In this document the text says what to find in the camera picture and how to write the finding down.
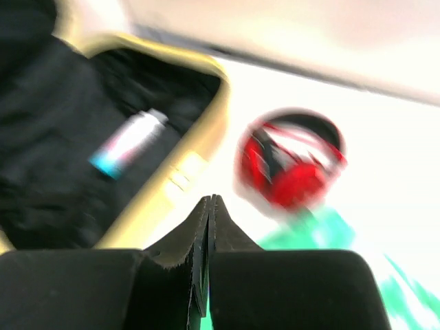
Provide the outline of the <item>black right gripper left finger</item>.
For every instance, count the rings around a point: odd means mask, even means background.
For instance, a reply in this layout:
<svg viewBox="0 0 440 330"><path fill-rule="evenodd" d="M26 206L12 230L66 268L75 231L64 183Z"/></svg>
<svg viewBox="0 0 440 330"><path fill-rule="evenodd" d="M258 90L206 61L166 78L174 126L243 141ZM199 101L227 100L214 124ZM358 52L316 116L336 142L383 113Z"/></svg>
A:
<svg viewBox="0 0 440 330"><path fill-rule="evenodd" d="M208 216L202 197L186 219L145 250L142 325L198 327L208 299Z"/></svg>

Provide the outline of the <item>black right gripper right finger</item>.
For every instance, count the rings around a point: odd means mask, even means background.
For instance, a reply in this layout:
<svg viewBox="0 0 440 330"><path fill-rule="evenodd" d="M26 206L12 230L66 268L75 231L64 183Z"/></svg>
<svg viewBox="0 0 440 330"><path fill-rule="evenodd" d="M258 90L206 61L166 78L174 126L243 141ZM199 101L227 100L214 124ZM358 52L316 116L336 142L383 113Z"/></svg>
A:
<svg viewBox="0 0 440 330"><path fill-rule="evenodd" d="M208 215L210 251L263 251L232 219L221 195L212 195Z"/></svg>

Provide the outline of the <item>green white tie-dye cloth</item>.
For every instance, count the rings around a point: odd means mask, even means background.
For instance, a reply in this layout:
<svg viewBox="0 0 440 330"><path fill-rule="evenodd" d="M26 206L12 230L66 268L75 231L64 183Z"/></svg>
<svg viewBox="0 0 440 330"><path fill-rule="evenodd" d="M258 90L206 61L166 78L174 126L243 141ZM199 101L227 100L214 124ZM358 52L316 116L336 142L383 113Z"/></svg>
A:
<svg viewBox="0 0 440 330"><path fill-rule="evenodd" d="M332 209L216 250L203 329L438 329L439 298Z"/></svg>

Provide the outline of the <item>red black headphones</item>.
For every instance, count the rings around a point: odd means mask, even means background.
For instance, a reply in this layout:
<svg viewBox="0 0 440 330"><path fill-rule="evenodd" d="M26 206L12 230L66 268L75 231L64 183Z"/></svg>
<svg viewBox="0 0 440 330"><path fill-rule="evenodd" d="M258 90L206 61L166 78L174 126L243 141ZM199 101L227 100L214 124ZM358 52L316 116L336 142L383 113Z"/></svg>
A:
<svg viewBox="0 0 440 330"><path fill-rule="evenodd" d="M329 152L331 165L323 166L313 155L304 159L276 142L267 129L304 141L281 128L281 124L304 129L314 136L317 146ZM280 115L250 125L237 153L236 170L240 180L273 207L297 212L320 201L327 192L327 186L346 163L345 141L332 121L306 109L290 108Z"/></svg>

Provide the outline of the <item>pink blue tube bottle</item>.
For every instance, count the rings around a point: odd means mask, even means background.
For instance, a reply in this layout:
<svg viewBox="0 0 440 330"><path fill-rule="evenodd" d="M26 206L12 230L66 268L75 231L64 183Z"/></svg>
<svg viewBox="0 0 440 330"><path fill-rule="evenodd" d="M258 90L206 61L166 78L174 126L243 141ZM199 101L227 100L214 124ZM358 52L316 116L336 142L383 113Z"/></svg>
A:
<svg viewBox="0 0 440 330"><path fill-rule="evenodd" d="M156 109L132 115L89 158L90 164L108 177L119 178L123 170L160 135L167 122L168 117Z"/></svg>

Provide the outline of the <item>yellow suitcase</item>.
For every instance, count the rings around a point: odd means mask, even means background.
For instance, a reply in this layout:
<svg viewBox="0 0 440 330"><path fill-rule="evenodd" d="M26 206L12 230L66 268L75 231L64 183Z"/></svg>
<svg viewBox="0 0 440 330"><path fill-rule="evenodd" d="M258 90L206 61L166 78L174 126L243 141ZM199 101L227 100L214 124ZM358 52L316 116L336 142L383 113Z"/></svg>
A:
<svg viewBox="0 0 440 330"><path fill-rule="evenodd" d="M212 57L117 33L78 38L66 1L1 2L1 249L141 248L225 129ZM113 178L96 152L139 112L157 136Z"/></svg>

